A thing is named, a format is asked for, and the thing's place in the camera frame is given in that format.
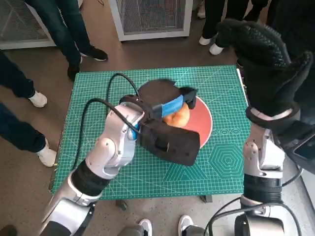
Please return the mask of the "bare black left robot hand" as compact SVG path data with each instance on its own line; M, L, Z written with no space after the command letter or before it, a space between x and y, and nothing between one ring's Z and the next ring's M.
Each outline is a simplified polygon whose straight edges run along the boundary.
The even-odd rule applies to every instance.
M153 118L162 119L178 112L184 104L193 109L196 104L197 89L177 87L170 79L156 79L145 83L138 90L140 98L153 110Z

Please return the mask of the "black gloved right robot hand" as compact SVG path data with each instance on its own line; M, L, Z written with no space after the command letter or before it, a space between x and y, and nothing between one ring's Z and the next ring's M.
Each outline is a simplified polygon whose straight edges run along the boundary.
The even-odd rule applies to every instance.
M291 59L280 34L256 22L226 19L218 23L217 31L243 65L250 106L269 117L291 109L313 54L305 51Z

